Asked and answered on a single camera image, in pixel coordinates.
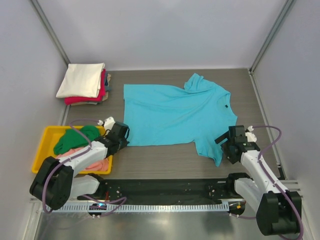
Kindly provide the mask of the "cyan t shirt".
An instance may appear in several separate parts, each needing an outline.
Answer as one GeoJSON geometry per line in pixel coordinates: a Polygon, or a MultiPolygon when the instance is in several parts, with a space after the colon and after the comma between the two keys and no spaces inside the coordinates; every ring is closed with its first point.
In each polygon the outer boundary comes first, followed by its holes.
{"type": "Polygon", "coordinates": [[[131,147],[194,143],[199,156],[221,164],[223,150],[215,140],[238,119],[223,87],[194,73],[182,88],[126,84],[123,99],[131,147]]]}

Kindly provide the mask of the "yellow plastic tray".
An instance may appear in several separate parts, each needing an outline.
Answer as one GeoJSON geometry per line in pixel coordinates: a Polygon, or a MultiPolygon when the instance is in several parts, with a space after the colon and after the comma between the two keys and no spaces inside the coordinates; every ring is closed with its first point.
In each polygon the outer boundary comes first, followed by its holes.
{"type": "MultiPolygon", "coordinates": [[[[58,143],[59,139],[65,134],[66,130],[71,129],[70,126],[47,126],[39,143],[35,159],[32,164],[31,171],[36,174],[38,173],[43,161],[47,157],[56,157],[54,154],[54,146],[58,143]]],[[[80,175],[85,175],[89,173],[94,173],[97,175],[109,175],[112,171],[113,156],[109,156],[103,161],[103,167],[100,169],[95,168],[98,162],[94,163],[92,166],[85,168],[80,171],[80,175]]]]}

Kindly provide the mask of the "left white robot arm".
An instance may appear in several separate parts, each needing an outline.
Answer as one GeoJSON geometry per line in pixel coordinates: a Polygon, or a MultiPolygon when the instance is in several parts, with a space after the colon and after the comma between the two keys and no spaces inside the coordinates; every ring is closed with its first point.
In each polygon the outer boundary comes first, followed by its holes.
{"type": "Polygon", "coordinates": [[[45,158],[29,188],[30,194],[42,202],[46,214],[58,210],[69,198],[92,199],[102,182],[95,174],[77,175],[90,165],[113,156],[125,148],[129,141],[130,128],[118,121],[105,121],[103,134],[93,139],[71,126],[71,130],[82,140],[82,148],[68,156],[45,158]]]}

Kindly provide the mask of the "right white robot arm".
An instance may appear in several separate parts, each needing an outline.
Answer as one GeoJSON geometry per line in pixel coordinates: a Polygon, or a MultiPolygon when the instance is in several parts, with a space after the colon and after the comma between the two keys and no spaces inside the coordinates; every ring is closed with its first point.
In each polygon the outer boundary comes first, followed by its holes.
{"type": "Polygon", "coordinates": [[[272,172],[256,143],[254,126],[229,126],[228,131],[215,139],[222,145],[227,159],[241,163],[248,173],[231,173],[226,185],[229,192],[240,195],[254,210],[257,226],[264,236],[304,235],[302,223],[302,198],[291,191],[272,172]]]}

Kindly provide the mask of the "pink t shirt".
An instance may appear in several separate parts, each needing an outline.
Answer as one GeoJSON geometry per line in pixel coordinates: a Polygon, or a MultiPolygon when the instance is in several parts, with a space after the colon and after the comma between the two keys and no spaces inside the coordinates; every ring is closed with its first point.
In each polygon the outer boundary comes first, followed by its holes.
{"type": "MultiPolygon", "coordinates": [[[[83,149],[83,147],[78,148],[72,148],[69,151],[59,154],[56,156],[56,159],[60,159],[62,157],[66,157],[69,155],[72,155],[78,151],[83,149]]],[[[109,169],[109,160],[108,158],[96,161],[95,163],[91,164],[90,166],[86,167],[83,171],[100,171],[100,172],[106,172],[109,169]]]]}

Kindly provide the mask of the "folded red t shirt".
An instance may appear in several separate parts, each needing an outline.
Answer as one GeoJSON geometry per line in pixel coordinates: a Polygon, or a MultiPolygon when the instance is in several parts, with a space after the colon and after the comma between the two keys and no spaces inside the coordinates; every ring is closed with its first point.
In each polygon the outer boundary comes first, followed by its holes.
{"type": "Polygon", "coordinates": [[[83,96],[72,96],[66,97],[64,99],[64,103],[68,106],[73,103],[78,102],[99,102],[105,95],[105,77],[106,77],[106,70],[103,69],[100,75],[100,89],[98,90],[97,97],[83,97],[83,96]]]}

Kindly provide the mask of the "green t shirt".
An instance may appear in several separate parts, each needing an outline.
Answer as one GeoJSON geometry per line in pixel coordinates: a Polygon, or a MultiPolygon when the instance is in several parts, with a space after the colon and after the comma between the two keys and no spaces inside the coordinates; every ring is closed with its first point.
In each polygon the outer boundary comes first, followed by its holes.
{"type": "MultiPolygon", "coordinates": [[[[93,125],[85,125],[78,129],[84,136],[86,136],[90,142],[100,136],[100,131],[93,125]]],[[[69,128],[60,137],[57,144],[53,148],[55,155],[62,155],[67,153],[71,149],[77,149],[85,147],[89,142],[73,128],[69,128]]]]}

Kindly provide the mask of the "folded blue t shirt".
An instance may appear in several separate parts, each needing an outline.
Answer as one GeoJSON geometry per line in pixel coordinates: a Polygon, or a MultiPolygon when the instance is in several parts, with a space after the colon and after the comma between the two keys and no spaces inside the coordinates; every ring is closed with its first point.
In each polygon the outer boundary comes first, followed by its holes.
{"type": "Polygon", "coordinates": [[[110,81],[111,81],[111,75],[108,73],[107,76],[105,77],[104,81],[104,89],[106,92],[110,91],[110,81]]]}

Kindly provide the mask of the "folded white t shirt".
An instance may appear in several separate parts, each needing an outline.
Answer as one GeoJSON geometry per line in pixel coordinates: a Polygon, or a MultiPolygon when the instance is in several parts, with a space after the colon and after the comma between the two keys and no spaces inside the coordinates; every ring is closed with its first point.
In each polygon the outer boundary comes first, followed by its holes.
{"type": "Polygon", "coordinates": [[[104,63],[70,63],[56,93],[59,99],[67,97],[96,98],[101,88],[104,63]]]}

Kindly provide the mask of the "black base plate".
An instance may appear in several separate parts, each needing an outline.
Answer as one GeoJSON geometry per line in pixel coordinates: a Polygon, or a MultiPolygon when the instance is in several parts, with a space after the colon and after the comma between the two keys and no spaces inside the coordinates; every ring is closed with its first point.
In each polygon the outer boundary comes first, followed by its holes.
{"type": "Polygon", "coordinates": [[[217,205],[242,198],[228,178],[104,179],[89,196],[109,201],[126,197],[126,205],[158,206],[217,205]]]}

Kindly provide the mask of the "right corner aluminium post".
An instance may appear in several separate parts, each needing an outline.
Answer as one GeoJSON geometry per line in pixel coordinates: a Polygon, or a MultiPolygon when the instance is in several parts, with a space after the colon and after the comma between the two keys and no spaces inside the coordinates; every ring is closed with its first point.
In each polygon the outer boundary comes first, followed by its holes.
{"type": "Polygon", "coordinates": [[[275,39],[277,33],[280,31],[285,19],[289,15],[291,9],[295,5],[296,0],[286,0],[283,7],[281,8],[279,14],[277,15],[270,31],[268,32],[257,56],[255,57],[251,67],[248,69],[250,75],[253,75],[254,71],[256,70],[258,64],[262,60],[263,56],[267,52],[268,48],[272,44],[273,40],[275,39]]]}

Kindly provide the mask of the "corner aluminium post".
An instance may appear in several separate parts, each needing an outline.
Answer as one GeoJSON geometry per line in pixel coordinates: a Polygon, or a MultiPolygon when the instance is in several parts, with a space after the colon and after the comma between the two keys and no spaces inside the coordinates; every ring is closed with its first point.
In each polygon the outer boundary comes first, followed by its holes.
{"type": "Polygon", "coordinates": [[[258,64],[262,60],[263,56],[267,52],[268,48],[272,44],[273,40],[275,39],[277,33],[280,31],[285,19],[289,15],[291,9],[295,5],[296,0],[286,0],[283,7],[281,8],[279,14],[277,15],[270,31],[268,32],[257,56],[255,57],[251,67],[248,69],[250,75],[253,75],[254,71],[256,70],[258,64]]]}
{"type": "Polygon", "coordinates": [[[41,24],[43,25],[45,31],[47,32],[49,38],[51,39],[52,43],[54,44],[56,50],[58,51],[59,55],[61,56],[63,62],[65,63],[65,65],[67,66],[68,64],[70,64],[70,59],[66,53],[66,51],[64,50],[58,36],[56,35],[49,19],[47,18],[43,8],[41,7],[40,3],[38,0],[30,0],[29,3],[31,4],[31,6],[33,7],[36,15],[38,16],[41,24]]]}

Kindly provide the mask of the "left corner aluminium post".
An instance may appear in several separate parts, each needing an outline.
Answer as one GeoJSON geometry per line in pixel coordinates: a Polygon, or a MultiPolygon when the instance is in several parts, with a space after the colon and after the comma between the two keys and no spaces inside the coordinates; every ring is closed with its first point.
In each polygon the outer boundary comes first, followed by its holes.
{"type": "Polygon", "coordinates": [[[51,39],[52,43],[54,44],[56,50],[58,51],[59,55],[61,56],[63,62],[65,63],[65,65],[67,66],[68,64],[70,64],[70,59],[66,53],[66,51],[64,50],[58,36],[56,35],[49,19],[47,18],[43,8],[41,7],[40,3],[38,0],[30,0],[29,3],[31,4],[31,6],[33,7],[36,15],[38,16],[41,24],[43,25],[45,31],[47,32],[49,38],[51,39]]]}

